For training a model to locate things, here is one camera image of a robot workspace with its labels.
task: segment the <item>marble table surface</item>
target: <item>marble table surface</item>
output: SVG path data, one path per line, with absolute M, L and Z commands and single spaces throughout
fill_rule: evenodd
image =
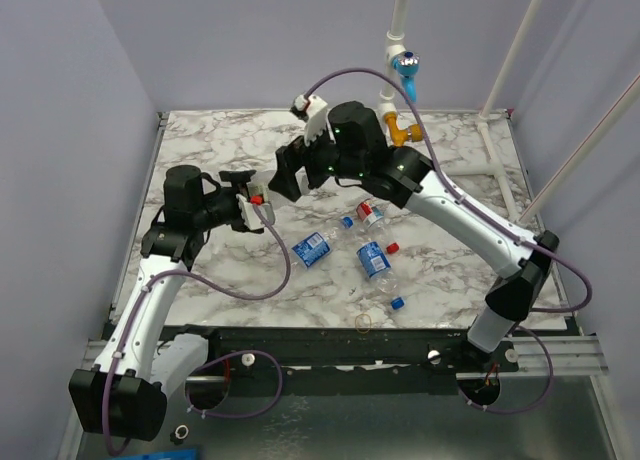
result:
M 445 171 L 451 166 L 486 161 L 474 115 L 425 113 L 422 118 Z M 401 124 L 408 123 L 408 117 L 402 116 Z M 133 288 L 142 235 L 162 204 L 162 183 L 167 169 L 192 164 L 214 177 L 219 170 L 273 171 L 276 148 L 289 143 L 301 130 L 302 123 L 286 111 L 171 113 L 116 306 L 116 318 Z M 507 167 L 516 203 L 522 209 L 529 195 L 507 120 L 494 115 L 490 131 Z M 423 144 L 412 146 L 426 153 Z M 506 215 L 493 178 L 469 176 L 454 180 L 469 194 Z M 353 214 L 356 205 L 366 198 L 366 192 L 359 188 L 341 189 L 329 180 L 296 204 L 278 208 L 276 228 L 292 246 L 330 221 Z M 471 325 L 484 307 L 484 296 L 495 279 L 491 269 L 469 248 L 424 218 L 391 205 L 386 209 L 385 221 L 400 245 L 391 263 L 400 278 L 406 305 L 396 312 L 386 306 L 386 296 L 377 293 L 366 281 L 355 252 L 337 250 L 308 271 L 294 271 L 289 285 L 265 301 L 235 300 L 188 280 L 178 293 L 166 323 L 353 327 L 356 316 L 366 313 L 374 327 L 466 328 Z M 280 283 L 284 262 L 268 233 L 241 234 L 221 227 L 212 232 L 194 271 L 221 285 L 263 293 Z M 538 305 L 564 304 L 560 297 L 557 282 L 550 277 Z M 564 329 L 565 321 L 561 315 L 534 314 L 525 325 Z

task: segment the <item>rubber band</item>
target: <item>rubber band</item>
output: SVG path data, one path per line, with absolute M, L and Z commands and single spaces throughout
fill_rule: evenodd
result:
M 360 317 L 363 317 L 363 318 L 366 317 L 366 318 L 369 319 L 369 326 L 368 327 L 362 328 L 362 327 L 358 326 L 358 319 Z M 373 327 L 373 320 L 371 320 L 371 317 L 369 316 L 368 313 L 361 313 L 360 315 L 358 315 L 355 318 L 354 324 L 355 324 L 355 327 L 356 327 L 356 332 L 361 333 L 361 334 L 364 335 L 364 334 L 369 333 L 371 331 L 371 327 Z

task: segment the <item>lavender wall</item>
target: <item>lavender wall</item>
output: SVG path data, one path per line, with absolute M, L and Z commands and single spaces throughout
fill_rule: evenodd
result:
M 516 108 L 516 139 L 534 190 L 640 73 L 637 0 L 579 0 Z M 583 267 L 594 300 L 579 319 L 597 332 L 640 452 L 640 103 L 611 130 L 543 210 L 561 253 Z M 563 275 L 572 302 L 584 290 Z
M 545 0 L 497 106 L 511 107 L 575 0 Z M 100 0 L 162 109 L 286 107 L 321 75 L 382 69 L 394 0 Z M 419 103 L 476 108 L 489 95 L 529 0 L 411 0 L 406 45 L 422 58 Z M 345 78 L 329 100 L 377 101 Z
M 157 122 L 97 0 L 0 0 L 0 66 L 0 456 L 51 459 Z

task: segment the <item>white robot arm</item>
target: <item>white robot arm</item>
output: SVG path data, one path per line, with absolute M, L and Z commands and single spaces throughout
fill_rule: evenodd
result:
M 306 102 L 302 99 L 296 99 L 291 112 L 306 122 L 304 136 L 278 149 L 278 170 L 269 188 L 296 201 L 300 186 L 295 172 L 302 167 L 310 189 L 318 188 L 329 177 L 354 180 L 371 195 L 432 221 L 469 246 L 491 266 L 498 279 L 467 340 L 481 353 L 493 352 L 527 317 L 550 271 L 549 258 L 526 244 L 555 251 L 558 238 L 551 232 L 536 236 L 513 225 L 449 180 L 457 191 L 453 195 L 429 158 L 411 147 L 388 146 L 375 112 L 361 103 L 346 102 L 327 113 L 326 103 L 319 97 L 311 96 Z M 461 204 L 463 198 L 519 240 L 514 242 L 480 219 Z
M 76 370 L 69 382 L 86 432 L 152 440 L 162 426 L 167 398 L 206 362 L 209 345 L 204 338 L 179 335 L 156 355 L 158 340 L 169 308 L 206 243 L 205 235 L 221 225 L 262 233 L 263 220 L 274 223 L 271 205 L 264 203 L 266 188 L 251 183 L 254 173 L 220 172 L 220 180 L 230 183 L 221 186 L 197 167 L 181 165 L 167 171 L 164 205 L 142 240 L 143 258 L 122 317 L 93 367 Z M 215 190 L 205 194 L 203 180 Z M 262 219 L 253 204 L 262 204 Z

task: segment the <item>plastic water bottle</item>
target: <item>plastic water bottle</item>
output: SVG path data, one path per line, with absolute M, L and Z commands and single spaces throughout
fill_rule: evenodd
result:
M 329 226 L 322 231 L 313 232 L 304 240 L 291 247 L 293 250 L 292 263 L 296 268 L 310 268 L 318 261 L 325 258 L 339 245 L 350 243 L 351 235 L 349 230 L 353 227 L 351 217 L 343 217 L 333 220 Z
M 391 230 L 384 223 L 384 216 L 378 207 L 374 207 L 369 202 L 362 202 L 356 208 L 358 218 L 362 221 L 366 235 L 392 255 L 400 250 L 400 247 L 393 239 Z
M 378 242 L 367 242 L 357 252 L 369 281 L 374 287 L 391 298 L 389 305 L 393 310 L 404 307 L 404 300 L 398 292 L 398 277 Z

